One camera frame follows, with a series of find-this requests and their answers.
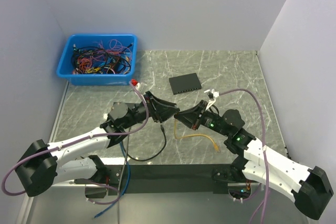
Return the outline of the black network switch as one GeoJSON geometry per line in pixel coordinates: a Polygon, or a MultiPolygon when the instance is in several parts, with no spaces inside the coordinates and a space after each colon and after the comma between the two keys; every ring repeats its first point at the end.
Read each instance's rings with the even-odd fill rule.
{"type": "Polygon", "coordinates": [[[169,78],[169,83],[174,95],[200,90],[202,85],[196,73],[169,78]]]}

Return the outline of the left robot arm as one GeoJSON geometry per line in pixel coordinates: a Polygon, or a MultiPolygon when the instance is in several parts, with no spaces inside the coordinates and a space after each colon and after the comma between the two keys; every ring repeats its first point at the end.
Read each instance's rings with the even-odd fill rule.
{"type": "Polygon", "coordinates": [[[18,161],[15,172],[29,197],[35,197],[53,184],[72,179],[104,180],[106,170],[102,161],[89,156],[83,161],[75,158],[83,154],[118,145],[127,136],[126,129],[139,124],[144,127],[149,118],[163,123],[179,112],[177,104],[155,97],[147,91],[141,102],[116,102],[107,119],[93,130],[60,142],[33,142],[18,161]]]}

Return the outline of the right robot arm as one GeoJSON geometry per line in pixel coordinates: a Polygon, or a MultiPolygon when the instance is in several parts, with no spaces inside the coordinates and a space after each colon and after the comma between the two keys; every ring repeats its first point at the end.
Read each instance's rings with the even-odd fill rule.
{"type": "Polygon", "coordinates": [[[223,136],[224,144],[238,157],[231,168],[234,180],[253,180],[288,197],[297,209],[319,220],[334,192],[326,172],[310,168],[279,154],[244,129],[238,110],[229,109],[222,116],[207,110],[202,100],[195,107],[175,114],[175,119],[190,129],[204,126],[223,136]]]}

